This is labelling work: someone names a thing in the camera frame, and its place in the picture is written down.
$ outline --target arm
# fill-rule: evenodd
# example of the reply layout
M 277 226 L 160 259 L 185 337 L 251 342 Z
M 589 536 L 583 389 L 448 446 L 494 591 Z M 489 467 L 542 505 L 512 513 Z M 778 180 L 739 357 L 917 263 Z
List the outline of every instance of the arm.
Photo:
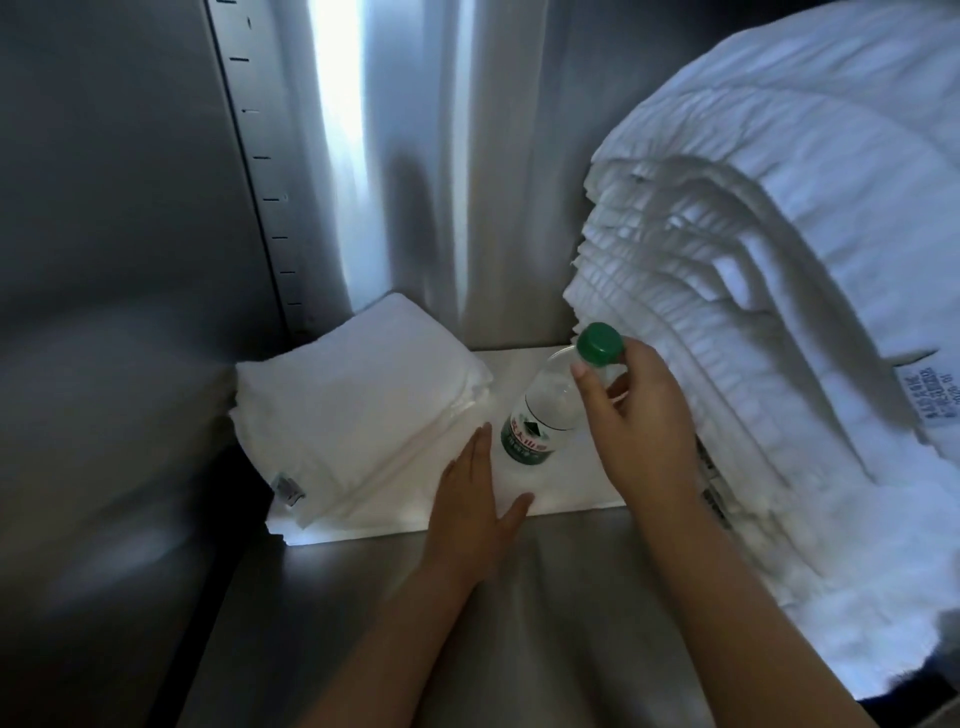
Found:
M 650 547 L 721 728 L 874 723 L 786 618 L 696 493 L 696 435 L 683 392 L 650 347 L 627 340 L 608 394 L 573 370 L 613 485 Z M 611 397 L 629 390 L 617 406 Z
M 410 725 L 447 635 L 533 502 L 520 496 L 499 521 L 493 502 L 491 427 L 451 462 L 434 499 L 423 558 L 388 601 L 300 728 Z

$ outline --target green bottle cap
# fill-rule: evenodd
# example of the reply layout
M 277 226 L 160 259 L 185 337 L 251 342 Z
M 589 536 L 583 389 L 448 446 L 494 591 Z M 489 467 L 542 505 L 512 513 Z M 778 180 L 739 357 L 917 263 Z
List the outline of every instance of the green bottle cap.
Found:
M 587 364 L 606 367 L 623 353 L 623 338 L 609 324 L 599 321 L 590 324 L 577 339 L 577 353 Z

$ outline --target fabric tag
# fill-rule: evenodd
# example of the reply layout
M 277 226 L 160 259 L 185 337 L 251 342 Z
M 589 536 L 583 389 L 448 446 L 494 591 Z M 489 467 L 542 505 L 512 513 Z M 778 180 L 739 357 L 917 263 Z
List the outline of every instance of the fabric tag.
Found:
M 894 367 L 903 393 L 925 427 L 960 424 L 960 366 L 943 352 Z
M 277 473 L 270 487 L 274 489 L 274 493 L 276 493 L 276 496 L 280 500 L 291 507 L 295 505 L 298 500 L 306 497 L 306 493 L 297 485 L 297 481 L 285 473 Z
M 713 511 L 713 515 L 717 517 L 717 520 L 720 521 L 720 524 L 727 530 L 731 530 L 732 527 L 727 518 L 723 498 L 720 496 L 720 488 L 718 488 L 718 486 L 721 486 L 726 489 L 727 481 L 713 464 L 710 453 L 707 452 L 704 444 L 700 442 L 699 437 L 697 438 L 697 455 L 700 457 L 700 475 L 702 476 L 701 485 L 703 488 L 700 496 L 707 502 L 707 505 L 710 507 L 710 510 Z

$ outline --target folded white towel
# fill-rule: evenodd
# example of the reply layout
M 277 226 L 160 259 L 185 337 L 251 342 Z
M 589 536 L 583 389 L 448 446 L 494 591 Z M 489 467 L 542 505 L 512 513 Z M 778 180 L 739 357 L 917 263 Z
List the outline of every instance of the folded white towel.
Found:
M 301 526 L 369 497 L 491 381 L 399 294 L 312 344 L 238 364 L 237 375 L 237 439 Z
M 556 348 L 479 352 L 477 356 L 494 376 L 490 391 L 457 418 L 447 432 L 398 468 L 381 488 L 348 508 L 333 509 L 305 528 L 275 499 L 267 517 L 268 530 L 281 535 L 288 546 L 423 530 L 446 464 L 457 456 L 476 427 L 484 422 L 497 427 L 504 422 L 543 362 L 555 351 Z M 623 504 L 604 475 L 586 428 L 536 467 L 518 464 L 494 438 L 492 463 L 494 495 L 501 513 L 526 492 L 537 496 L 530 509 L 534 516 Z

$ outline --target printed label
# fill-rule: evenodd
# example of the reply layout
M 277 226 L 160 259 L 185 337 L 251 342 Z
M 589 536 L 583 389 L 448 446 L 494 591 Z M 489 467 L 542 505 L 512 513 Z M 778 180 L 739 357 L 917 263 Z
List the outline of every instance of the printed label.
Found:
M 285 473 L 278 473 L 270 487 L 274 489 L 276 497 L 289 506 L 293 506 L 298 500 L 306 497 L 306 493 L 297 485 L 297 481 Z
M 554 429 L 537 419 L 527 399 L 514 408 L 500 430 L 503 448 L 518 463 L 539 465 L 569 439 L 572 429 Z
M 903 393 L 925 427 L 960 423 L 960 381 L 954 376 L 957 367 L 941 354 L 894 367 Z
M 710 507 L 710 510 L 713 511 L 713 515 L 717 517 L 717 520 L 720 521 L 720 524 L 729 531 L 732 527 L 730 520 L 727 518 L 723 498 L 720 496 L 720 491 L 726 490 L 728 487 L 727 481 L 713 464 L 713 458 L 710 457 L 710 453 L 707 452 L 704 444 L 700 442 L 699 437 L 697 438 L 697 454 L 700 456 L 700 475 L 702 476 L 701 484 L 703 487 L 700 496 L 707 502 L 707 505 Z

